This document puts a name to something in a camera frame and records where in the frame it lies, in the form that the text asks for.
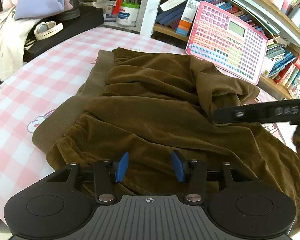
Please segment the pink toy keyboard tablet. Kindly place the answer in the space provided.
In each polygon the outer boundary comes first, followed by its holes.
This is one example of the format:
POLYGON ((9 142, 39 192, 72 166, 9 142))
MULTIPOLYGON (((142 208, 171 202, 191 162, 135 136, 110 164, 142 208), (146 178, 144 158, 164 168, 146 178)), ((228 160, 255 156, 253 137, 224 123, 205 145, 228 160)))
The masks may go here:
POLYGON ((185 51, 257 85, 267 45, 268 38, 248 23, 201 1, 185 51))

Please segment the white green pen cup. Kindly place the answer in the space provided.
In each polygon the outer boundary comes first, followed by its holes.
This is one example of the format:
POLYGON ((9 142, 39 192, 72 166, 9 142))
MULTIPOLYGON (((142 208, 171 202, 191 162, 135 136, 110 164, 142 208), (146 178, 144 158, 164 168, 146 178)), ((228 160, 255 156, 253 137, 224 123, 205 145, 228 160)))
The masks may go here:
POLYGON ((135 27, 139 9, 139 4, 122 2, 117 15, 117 24, 126 27, 135 27))

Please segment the brown corduroy pants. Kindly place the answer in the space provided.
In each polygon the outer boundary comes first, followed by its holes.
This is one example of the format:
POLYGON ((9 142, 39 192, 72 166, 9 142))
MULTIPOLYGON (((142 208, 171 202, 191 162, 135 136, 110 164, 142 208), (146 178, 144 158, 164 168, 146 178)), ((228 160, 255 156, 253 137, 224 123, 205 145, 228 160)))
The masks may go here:
POLYGON ((259 89, 193 56, 117 48, 98 52, 88 79, 35 130, 57 170, 129 153, 117 194, 177 194, 171 154, 216 167, 228 161, 288 195, 300 231, 300 158, 261 124, 217 126, 212 113, 254 100, 259 89))

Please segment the white smartwatch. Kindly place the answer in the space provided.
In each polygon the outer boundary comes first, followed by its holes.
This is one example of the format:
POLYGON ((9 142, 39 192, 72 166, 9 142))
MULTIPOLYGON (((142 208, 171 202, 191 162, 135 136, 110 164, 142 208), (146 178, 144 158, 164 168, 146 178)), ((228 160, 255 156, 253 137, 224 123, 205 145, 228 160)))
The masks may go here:
POLYGON ((54 21, 42 22, 38 24, 34 30, 34 35, 37 40, 50 38, 63 30, 63 24, 57 24, 54 21))

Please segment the red dictionary books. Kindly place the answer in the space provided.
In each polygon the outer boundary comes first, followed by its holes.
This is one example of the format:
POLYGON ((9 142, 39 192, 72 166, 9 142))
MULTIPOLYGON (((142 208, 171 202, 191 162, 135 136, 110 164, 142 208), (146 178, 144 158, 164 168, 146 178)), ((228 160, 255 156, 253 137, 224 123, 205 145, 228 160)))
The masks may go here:
POLYGON ((300 99, 300 57, 281 70, 274 81, 288 90, 292 98, 300 99))

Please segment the pink checkered desk mat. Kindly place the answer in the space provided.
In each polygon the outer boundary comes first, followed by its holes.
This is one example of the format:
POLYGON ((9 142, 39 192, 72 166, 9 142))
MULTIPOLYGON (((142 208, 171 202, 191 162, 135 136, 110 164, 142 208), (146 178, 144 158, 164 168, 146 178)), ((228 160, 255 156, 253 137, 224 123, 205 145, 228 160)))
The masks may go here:
POLYGON ((178 47, 126 31, 97 27, 25 64, 0 85, 0 218, 6 202, 52 172, 32 143, 39 124, 85 83, 99 50, 183 54, 178 47))

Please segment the orange white box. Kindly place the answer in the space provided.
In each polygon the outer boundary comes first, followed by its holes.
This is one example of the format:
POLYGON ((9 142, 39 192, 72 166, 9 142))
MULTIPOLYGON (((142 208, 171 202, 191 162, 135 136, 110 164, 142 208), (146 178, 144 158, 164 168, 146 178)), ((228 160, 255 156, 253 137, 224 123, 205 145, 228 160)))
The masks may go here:
POLYGON ((176 29, 176 33, 181 36, 187 36, 194 20, 194 17, 197 13, 200 2, 196 0, 188 0, 186 7, 181 16, 180 22, 176 29))

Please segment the white bookshelf frame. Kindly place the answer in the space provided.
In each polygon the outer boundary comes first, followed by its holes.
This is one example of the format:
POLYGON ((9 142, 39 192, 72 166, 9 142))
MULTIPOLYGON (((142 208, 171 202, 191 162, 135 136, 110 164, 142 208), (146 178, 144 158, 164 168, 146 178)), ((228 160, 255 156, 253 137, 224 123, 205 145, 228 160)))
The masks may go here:
MULTIPOLYGON (((140 34, 151 37, 153 33, 155 19, 161 0, 148 0, 143 18, 140 34)), ((290 42, 294 42, 300 47, 300 29, 268 0, 237 0, 244 5, 248 5, 253 11, 260 14, 267 22, 271 23, 280 31, 281 37, 286 37, 290 42)))

